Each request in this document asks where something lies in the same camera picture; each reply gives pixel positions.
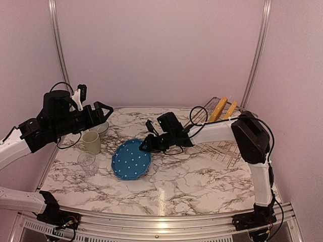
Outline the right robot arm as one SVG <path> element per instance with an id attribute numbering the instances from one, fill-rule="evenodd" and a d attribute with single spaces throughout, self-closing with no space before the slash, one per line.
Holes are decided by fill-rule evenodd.
<path id="1" fill-rule="evenodd" d="M 172 146 L 192 147 L 209 142 L 235 142 L 241 157 L 248 163 L 254 185 L 255 202 L 250 222 L 260 226 L 269 219 L 270 210 L 275 203 L 274 175 L 270 165 L 274 136 L 266 123 L 249 111 L 244 111 L 237 117 L 203 124 L 191 123 L 186 127 L 173 112 L 161 115 L 157 121 L 163 133 L 158 134 L 148 120 L 146 127 L 150 134 L 139 146 L 139 150 L 160 153 Z"/>

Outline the clear drinking glass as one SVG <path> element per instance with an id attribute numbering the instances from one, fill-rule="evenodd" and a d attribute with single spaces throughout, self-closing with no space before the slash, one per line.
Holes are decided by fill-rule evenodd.
<path id="1" fill-rule="evenodd" d="M 78 156 L 77 162 L 87 175 L 95 176 L 97 174 L 98 165 L 96 163 L 96 156 L 93 152 L 82 152 Z"/>

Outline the pale green mug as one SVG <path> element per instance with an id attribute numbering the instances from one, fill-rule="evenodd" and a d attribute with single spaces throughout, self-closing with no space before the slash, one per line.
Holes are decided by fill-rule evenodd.
<path id="1" fill-rule="evenodd" d="M 81 140 L 76 144 L 82 151 L 92 152 L 95 155 L 101 151 L 100 137 L 97 131 L 88 131 L 82 134 Z"/>

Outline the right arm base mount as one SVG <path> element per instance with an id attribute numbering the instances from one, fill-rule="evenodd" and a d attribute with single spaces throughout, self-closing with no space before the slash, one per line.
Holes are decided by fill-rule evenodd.
<path id="1" fill-rule="evenodd" d="M 249 212 L 234 215 L 232 218 L 232 224 L 237 231 L 270 225 L 275 223 L 276 221 L 277 218 L 275 213 L 266 216 L 262 213 Z"/>

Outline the white green bowl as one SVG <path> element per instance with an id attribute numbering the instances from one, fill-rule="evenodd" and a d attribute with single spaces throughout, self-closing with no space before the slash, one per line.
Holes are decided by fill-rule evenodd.
<path id="1" fill-rule="evenodd" d="M 104 137 L 109 129 L 109 123 L 104 122 L 102 124 L 99 124 L 95 127 L 90 128 L 90 131 L 96 131 L 100 138 Z"/>

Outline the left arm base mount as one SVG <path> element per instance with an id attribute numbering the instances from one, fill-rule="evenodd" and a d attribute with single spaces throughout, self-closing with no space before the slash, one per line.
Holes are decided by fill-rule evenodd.
<path id="1" fill-rule="evenodd" d="M 36 216 L 38 221 L 42 221 L 58 227 L 59 229 L 70 228 L 77 229 L 81 215 L 79 213 L 61 211 L 54 213 L 42 213 Z"/>

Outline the blue polka dot plate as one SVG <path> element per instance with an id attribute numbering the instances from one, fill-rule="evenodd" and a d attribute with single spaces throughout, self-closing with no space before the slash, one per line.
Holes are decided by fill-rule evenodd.
<path id="1" fill-rule="evenodd" d="M 111 168 L 121 180 L 136 180 L 145 175 L 151 164 L 151 153 L 141 151 L 143 141 L 132 139 L 120 145 L 112 156 Z"/>

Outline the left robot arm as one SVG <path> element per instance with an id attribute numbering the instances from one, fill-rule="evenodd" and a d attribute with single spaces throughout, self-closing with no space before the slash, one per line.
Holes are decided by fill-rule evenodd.
<path id="1" fill-rule="evenodd" d="M 43 108 L 36 118 L 17 127 L 1 141 L 1 169 L 33 154 L 68 134 L 78 134 L 107 121 L 114 109 L 101 102 L 83 105 L 86 86 L 79 85 L 74 94 L 51 90 L 44 94 Z M 60 224 L 64 214 L 50 192 L 24 192 L 1 188 L 1 208 L 44 214 L 52 224 Z"/>

